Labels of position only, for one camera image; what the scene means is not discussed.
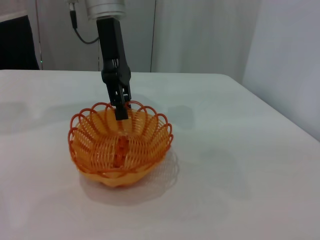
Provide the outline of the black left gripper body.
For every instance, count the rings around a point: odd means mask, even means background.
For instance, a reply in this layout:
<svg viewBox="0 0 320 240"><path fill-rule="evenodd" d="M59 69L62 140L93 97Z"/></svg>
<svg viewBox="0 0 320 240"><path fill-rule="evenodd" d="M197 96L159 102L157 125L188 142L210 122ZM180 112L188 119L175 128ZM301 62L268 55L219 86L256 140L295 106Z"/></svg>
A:
<svg viewBox="0 0 320 240"><path fill-rule="evenodd" d="M130 85L131 70L128 66L120 21L116 18L102 18L96 21L102 60L102 81Z"/></svg>

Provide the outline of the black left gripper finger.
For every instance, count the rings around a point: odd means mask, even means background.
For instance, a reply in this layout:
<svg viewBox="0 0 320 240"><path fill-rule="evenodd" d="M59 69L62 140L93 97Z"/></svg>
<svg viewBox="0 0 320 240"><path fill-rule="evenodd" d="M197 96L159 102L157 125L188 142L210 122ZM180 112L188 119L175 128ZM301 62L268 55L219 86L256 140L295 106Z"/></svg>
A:
<svg viewBox="0 0 320 240"><path fill-rule="evenodd" d="M132 100L130 84L122 87L122 95L124 98L124 103L128 108L131 108L131 104L129 103Z"/></svg>
<svg viewBox="0 0 320 240"><path fill-rule="evenodd" d="M123 86L121 84L108 84L107 91L109 95L110 104L115 107L115 119L117 121L127 120L128 111L125 107Z"/></svg>

